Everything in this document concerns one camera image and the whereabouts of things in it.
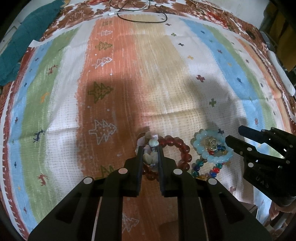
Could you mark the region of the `right hand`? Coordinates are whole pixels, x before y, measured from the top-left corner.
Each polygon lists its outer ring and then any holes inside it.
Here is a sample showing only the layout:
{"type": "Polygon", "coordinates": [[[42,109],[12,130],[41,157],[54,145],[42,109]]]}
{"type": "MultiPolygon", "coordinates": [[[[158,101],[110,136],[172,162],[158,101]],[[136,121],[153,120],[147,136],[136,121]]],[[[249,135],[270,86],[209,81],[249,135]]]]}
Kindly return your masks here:
{"type": "Polygon", "coordinates": [[[296,201],[292,202],[289,206],[280,207],[274,202],[271,203],[270,209],[269,209],[269,216],[271,220],[275,219],[280,212],[284,213],[292,213],[295,214],[296,212],[296,201]]]}

